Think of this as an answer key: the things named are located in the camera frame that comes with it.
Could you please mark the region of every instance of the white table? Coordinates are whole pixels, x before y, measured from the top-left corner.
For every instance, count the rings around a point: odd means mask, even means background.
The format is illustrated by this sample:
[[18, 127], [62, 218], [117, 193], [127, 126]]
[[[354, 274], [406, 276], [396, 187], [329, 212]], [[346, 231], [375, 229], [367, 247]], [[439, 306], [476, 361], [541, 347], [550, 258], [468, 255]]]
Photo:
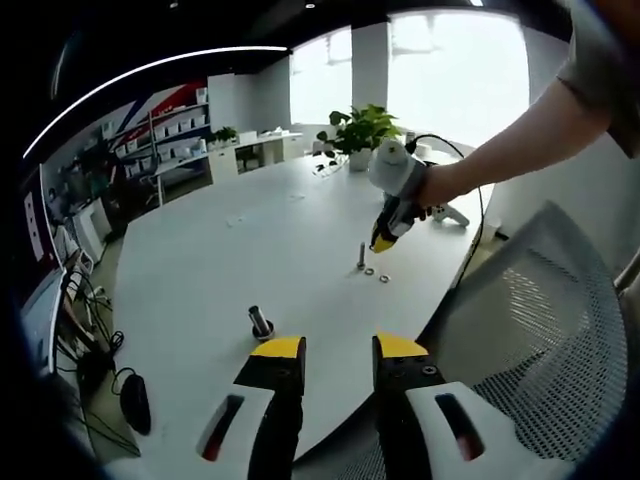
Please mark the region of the white table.
[[479, 226], [477, 192], [452, 203], [467, 229], [419, 222], [393, 249], [367, 256], [369, 277], [355, 265], [382, 192], [348, 168], [313, 175], [319, 161], [244, 174], [129, 226], [114, 303], [126, 335], [117, 361], [145, 378], [153, 427], [138, 442], [158, 479], [216, 477], [196, 444], [257, 346], [251, 305], [277, 336], [307, 337], [300, 456], [371, 394], [372, 335], [417, 337], [457, 278]]

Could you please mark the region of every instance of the bright window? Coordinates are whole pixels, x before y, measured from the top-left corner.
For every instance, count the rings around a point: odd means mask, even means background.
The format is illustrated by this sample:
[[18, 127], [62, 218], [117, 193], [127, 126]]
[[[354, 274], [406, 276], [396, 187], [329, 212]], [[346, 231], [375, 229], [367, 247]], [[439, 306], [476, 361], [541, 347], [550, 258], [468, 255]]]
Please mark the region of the bright window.
[[430, 11], [390, 23], [389, 112], [397, 124], [477, 147], [529, 106], [529, 70], [517, 20]]
[[291, 56], [291, 122], [328, 124], [351, 108], [351, 30], [318, 37]]

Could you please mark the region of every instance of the computer mouse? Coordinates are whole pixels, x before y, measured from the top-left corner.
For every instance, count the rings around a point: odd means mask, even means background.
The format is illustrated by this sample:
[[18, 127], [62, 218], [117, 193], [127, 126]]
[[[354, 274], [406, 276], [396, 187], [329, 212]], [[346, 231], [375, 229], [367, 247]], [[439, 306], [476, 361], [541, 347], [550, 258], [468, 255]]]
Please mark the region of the computer mouse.
[[140, 375], [129, 375], [124, 381], [120, 391], [120, 408], [131, 428], [142, 435], [149, 434], [151, 431], [151, 412], [147, 398], [147, 387]]

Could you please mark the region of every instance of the ceiling light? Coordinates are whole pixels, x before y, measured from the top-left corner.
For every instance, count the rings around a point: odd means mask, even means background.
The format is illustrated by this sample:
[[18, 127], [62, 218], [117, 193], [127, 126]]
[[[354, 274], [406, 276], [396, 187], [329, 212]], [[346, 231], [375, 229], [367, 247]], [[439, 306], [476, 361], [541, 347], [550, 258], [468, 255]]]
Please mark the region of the ceiling light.
[[62, 117], [64, 117], [71, 110], [76, 108], [82, 102], [84, 102], [88, 98], [92, 97], [93, 95], [95, 95], [99, 91], [104, 90], [109, 85], [113, 85], [114, 83], [116, 83], [116, 82], [118, 82], [118, 81], [120, 81], [120, 80], [122, 80], [124, 78], [127, 78], [127, 77], [129, 77], [131, 75], [134, 75], [134, 74], [138, 73], [138, 72], [142, 72], [143, 70], [147, 70], [148, 68], [157, 67], [158, 65], [162, 65], [163, 63], [173, 62], [174, 60], [182, 60], [183, 58], [198, 57], [200, 55], [208, 55], [210, 53], [253, 52], [253, 51], [258, 51], [258, 52], [260, 52], [260, 51], [262, 51], [262, 52], [265, 52], [265, 51], [266, 52], [286, 52], [287, 48], [286, 47], [259, 47], [259, 46], [210, 48], [208, 50], [199, 50], [197, 52], [183, 53], [183, 54], [180, 54], [180, 55], [175, 55], [173, 57], [163, 58], [162, 60], [156, 60], [155, 62], [147, 63], [146, 65], [142, 65], [141, 67], [134, 68], [133, 70], [129, 70], [128, 72], [125, 72], [125, 73], [123, 73], [121, 75], [118, 75], [117, 77], [112, 78], [108, 82], [105, 82], [102, 85], [94, 88], [89, 93], [83, 95], [78, 100], [76, 100], [71, 105], [69, 105], [66, 109], [64, 109], [63, 112], [60, 113], [56, 118], [54, 118], [51, 121], [51, 123], [49, 123], [49, 125], [44, 127], [44, 129], [38, 134], [38, 136], [35, 138], [35, 140], [33, 142], [31, 142], [31, 145], [29, 145], [29, 147], [22, 154], [22, 158], [26, 158], [26, 156], [29, 155], [29, 152], [31, 150], [33, 150], [33, 147], [36, 146], [36, 144], [40, 141], [40, 139], [42, 137], [44, 137], [45, 134], [49, 130], [51, 130], [53, 128], [53, 126], [62, 119]]

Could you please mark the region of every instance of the black ceiling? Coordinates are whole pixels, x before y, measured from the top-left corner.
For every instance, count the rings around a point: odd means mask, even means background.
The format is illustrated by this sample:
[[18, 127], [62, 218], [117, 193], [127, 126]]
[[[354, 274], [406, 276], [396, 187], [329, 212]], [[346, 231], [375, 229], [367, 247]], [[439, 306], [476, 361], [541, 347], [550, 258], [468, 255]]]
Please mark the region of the black ceiling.
[[[294, 47], [335, 28], [384, 21], [412, 8], [469, 7], [467, 0], [82, 0], [21, 5], [20, 35], [14, 39], [21, 68], [17, 88], [26, 105], [17, 132], [18, 150], [74, 100], [105, 81], [172, 55], [236, 45]], [[568, 39], [568, 15], [553, 0], [485, 0], [484, 5], [518, 15], [528, 26]], [[243, 53], [200, 57], [169, 64], [118, 82], [82, 105], [34, 149], [42, 160], [60, 138], [83, 122], [134, 99], [178, 83], [225, 72], [254, 73], [283, 54]], [[57, 89], [53, 88], [57, 75]]]

